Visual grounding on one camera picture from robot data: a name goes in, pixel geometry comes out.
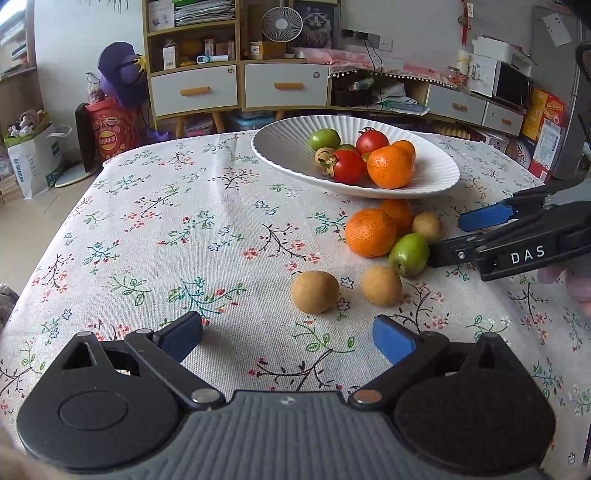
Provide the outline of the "white microwave oven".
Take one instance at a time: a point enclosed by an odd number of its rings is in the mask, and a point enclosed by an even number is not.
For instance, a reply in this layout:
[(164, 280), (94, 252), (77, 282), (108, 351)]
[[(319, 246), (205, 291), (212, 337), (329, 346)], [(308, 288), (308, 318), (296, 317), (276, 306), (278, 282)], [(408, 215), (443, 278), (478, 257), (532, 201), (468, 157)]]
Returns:
[(471, 54), (467, 76), (467, 86), (472, 93), (517, 108), (527, 108), (533, 82), (511, 64)]

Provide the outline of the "white ribbed plate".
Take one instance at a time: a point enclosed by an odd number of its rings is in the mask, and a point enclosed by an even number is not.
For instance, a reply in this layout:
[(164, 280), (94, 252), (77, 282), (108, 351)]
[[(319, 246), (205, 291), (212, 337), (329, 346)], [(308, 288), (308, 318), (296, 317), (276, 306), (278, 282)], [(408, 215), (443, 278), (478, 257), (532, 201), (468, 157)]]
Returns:
[(349, 196), (419, 199), (443, 193), (460, 180), (456, 162), (434, 143), (356, 117), (276, 121), (256, 132), (252, 150), (284, 175)]

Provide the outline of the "white paper bag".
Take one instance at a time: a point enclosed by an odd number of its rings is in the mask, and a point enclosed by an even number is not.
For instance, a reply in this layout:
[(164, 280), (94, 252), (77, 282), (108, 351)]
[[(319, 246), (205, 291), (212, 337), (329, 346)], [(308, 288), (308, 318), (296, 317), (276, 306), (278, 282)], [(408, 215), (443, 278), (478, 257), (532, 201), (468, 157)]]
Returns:
[(55, 126), (45, 112), (24, 112), (19, 127), (11, 126), (3, 138), (23, 198), (30, 200), (52, 188), (63, 170), (60, 141), (72, 127)]

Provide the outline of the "red snack bucket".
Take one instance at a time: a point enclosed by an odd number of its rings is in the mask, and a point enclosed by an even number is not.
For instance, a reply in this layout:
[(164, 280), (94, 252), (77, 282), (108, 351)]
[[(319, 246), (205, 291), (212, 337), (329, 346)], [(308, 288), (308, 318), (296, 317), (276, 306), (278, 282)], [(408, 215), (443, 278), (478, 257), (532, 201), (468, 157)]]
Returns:
[(90, 116), (95, 144), (102, 161), (139, 145), (135, 112), (122, 108), (114, 97), (87, 104), (86, 111)]

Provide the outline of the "wooden drawer cabinet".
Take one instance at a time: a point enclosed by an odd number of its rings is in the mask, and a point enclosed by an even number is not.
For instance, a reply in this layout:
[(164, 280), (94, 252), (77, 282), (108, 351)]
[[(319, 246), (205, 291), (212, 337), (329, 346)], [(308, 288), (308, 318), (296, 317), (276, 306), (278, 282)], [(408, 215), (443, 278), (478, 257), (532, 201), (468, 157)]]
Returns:
[(228, 18), (207, 17), (181, 25), (156, 21), (166, 1), (142, 2), (146, 76), (154, 126), (185, 124), (211, 115), (217, 132), (225, 113), (270, 111), (276, 119), (288, 111), (325, 108), (331, 100), (329, 67), (297, 58), (290, 44), (270, 42), (263, 16), (274, 1), (233, 1)]

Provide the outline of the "purple plush toy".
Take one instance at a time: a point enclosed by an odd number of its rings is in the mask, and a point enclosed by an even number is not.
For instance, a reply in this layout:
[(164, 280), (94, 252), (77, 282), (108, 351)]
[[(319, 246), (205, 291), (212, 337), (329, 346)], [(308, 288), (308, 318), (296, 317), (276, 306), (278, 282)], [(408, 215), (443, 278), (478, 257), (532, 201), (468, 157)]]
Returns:
[(150, 126), (146, 112), (149, 92), (145, 57), (136, 53), (127, 42), (109, 44), (99, 55), (97, 63), (100, 86), (107, 96), (133, 118), (134, 130), (140, 145), (170, 141), (171, 132), (158, 131)]

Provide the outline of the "grey knitted cushion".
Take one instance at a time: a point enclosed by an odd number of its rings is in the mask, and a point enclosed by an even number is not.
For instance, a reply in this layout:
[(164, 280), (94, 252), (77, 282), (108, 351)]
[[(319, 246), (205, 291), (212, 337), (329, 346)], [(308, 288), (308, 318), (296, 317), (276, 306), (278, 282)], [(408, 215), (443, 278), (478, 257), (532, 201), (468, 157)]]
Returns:
[(0, 329), (3, 329), (8, 322), (19, 295), (6, 284), (0, 285)]

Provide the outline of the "green jujube front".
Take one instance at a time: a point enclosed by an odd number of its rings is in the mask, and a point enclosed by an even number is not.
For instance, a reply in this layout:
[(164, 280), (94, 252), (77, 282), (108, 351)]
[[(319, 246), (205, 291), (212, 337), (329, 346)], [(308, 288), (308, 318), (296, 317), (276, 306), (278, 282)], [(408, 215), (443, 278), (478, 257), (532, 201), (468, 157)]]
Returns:
[(321, 148), (337, 149), (341, 145), (341, 136), (335, 129), (318, 129), (311, 133), (310, 138), (308, 138), (308, 145), (314, 151), (318, 151)]

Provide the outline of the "brown longan front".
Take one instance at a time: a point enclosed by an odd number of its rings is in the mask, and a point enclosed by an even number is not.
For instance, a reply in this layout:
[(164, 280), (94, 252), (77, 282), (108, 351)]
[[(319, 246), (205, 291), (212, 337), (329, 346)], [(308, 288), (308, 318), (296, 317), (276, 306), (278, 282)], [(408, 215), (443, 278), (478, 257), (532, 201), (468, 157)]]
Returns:
[(317, 165), (318, 169), (325, 170), (328, 168), (329, 163), (331, 162), (332, 154), (334, 154), (335, 149), (331, 147), (321, 147), (315, 151), (315, 165)]

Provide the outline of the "large orange mandarin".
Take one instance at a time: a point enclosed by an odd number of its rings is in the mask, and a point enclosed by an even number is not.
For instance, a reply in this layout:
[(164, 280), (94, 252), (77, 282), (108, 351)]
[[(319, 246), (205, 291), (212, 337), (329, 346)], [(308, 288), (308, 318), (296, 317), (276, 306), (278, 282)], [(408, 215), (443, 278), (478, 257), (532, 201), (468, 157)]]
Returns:
[(378, 187), (399, 189), (413, 179), (415, 160), (406, 149), (391, 145), (370, 153), (367, 170), (370, 179)]

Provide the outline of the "green jujube fruit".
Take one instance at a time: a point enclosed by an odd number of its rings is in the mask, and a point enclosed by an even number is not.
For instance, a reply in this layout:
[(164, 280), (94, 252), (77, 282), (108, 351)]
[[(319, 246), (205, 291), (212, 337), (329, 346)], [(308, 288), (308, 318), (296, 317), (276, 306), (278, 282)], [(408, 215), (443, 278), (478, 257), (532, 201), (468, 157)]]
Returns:
[(389, 261), (400, 276), (411, 278), (425, 269), (429, 255), (428, 240), (418, 233), (409, 233), (394, 245)]

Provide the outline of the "white desk fan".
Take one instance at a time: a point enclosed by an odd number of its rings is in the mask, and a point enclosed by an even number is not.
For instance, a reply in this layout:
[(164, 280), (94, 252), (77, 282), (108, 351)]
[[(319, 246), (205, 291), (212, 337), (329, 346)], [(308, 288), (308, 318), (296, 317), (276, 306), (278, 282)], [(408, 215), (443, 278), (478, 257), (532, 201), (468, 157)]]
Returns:
[(288, 43), (297, 39), (304, 28), (304, 21), (297, 10), (287, 6), (277, 6), (263, 15), (263, 35), (277, 43)]

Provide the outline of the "cat picture frame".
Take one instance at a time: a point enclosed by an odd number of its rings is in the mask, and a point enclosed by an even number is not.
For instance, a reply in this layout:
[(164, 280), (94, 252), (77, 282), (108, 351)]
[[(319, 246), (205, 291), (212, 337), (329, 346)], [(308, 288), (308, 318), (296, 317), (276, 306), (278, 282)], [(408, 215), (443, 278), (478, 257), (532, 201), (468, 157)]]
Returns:
[(334, 49), (339, 47), (341, 6), (338, 1), (295, 1), (294, 9), (303, 19), (303, 29), (294, 47)]

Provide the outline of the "brown longan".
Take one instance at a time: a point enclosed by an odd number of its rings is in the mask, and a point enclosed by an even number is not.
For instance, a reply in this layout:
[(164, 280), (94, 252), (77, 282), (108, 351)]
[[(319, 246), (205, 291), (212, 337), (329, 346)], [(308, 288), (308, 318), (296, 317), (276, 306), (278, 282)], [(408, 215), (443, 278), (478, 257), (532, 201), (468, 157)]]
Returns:
[(331, 309), (338, 302), (339, 282), (328, 272), (307, 271), (294, 278), (290, 293), (298, 310), (318, 315)]
[(321, 147), (315, 151), (315, 165), (317, 165), (318, 169), (325, 170), (328, 168), (329, 163), (331, 162), (332, 154), (334, 154), (335, 149), (331, 147)]
[(393, 307), (402, 297), (401, 278), (390, 266), (370, 267), (363, 273), (361, 288), (366, 300), (380, 307)]
[(434, 243), (442, 237), (442, 221), (434, 212), (424, 211), (414, 217), (412, 231), (423, 236), (429, 243)]

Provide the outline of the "orange tomato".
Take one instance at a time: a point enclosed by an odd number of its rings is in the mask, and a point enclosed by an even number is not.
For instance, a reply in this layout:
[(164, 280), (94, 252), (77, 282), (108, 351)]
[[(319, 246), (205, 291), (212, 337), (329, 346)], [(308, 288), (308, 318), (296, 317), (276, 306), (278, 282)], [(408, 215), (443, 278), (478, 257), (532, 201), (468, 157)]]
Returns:
[(393, 146), (406, 151), (413, 161), (416, 159), (416, 148), (414, 144), (409, 140), (398, 140), (393, 143)]

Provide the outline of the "floral tablecloth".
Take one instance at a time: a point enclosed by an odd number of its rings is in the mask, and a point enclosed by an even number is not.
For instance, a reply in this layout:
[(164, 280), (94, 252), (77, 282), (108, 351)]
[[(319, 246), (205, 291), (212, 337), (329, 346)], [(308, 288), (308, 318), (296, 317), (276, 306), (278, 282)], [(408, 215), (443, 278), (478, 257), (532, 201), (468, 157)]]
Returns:
[[(16, 431), (26, 396), (71, 336), (119, 340), (187, 311), (204, 319), (188, 369), (236, 389), (339, 390), (384, 371), (363, 298), (373, 261), (345, 226), (368, 207), (273, 170), (250, 133), (177, 140), (110, 160), (38, 263), (1, 335), (1, 429)], [(318, 270), (339, 282), (322, 314), (294, 306), (291, 284)], [(563, 281), (533, 273), (484, 282), (469, 265), (408, 280), (391, 318), (454, 341), (500, 335), (553, 407), (544, 461), (557, 479), (590, 474), (590, 323)]]

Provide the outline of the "red cherry tomato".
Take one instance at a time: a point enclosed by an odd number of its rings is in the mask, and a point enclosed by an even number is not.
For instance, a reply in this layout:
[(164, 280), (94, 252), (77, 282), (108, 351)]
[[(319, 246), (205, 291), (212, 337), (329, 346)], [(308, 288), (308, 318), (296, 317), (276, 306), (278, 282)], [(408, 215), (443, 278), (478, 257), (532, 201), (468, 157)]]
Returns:
[(356, 151), (361, 155), (370, 154), (375, 150), (387, 147), (390, 145), (388, 137), (372, 127), (365, 127), (360, 131), (359, 137), (356, 139)]

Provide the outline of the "red tomato with stem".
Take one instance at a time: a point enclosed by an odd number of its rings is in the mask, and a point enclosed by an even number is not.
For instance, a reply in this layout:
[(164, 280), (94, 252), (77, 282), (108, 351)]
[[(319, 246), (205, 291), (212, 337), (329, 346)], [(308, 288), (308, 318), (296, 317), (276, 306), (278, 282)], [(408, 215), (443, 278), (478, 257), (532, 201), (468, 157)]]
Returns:
[(325, 174), (332, 181), (346, 185), (359, 185), (367, 174), (366, 162), (353, 151), (335, 150)]

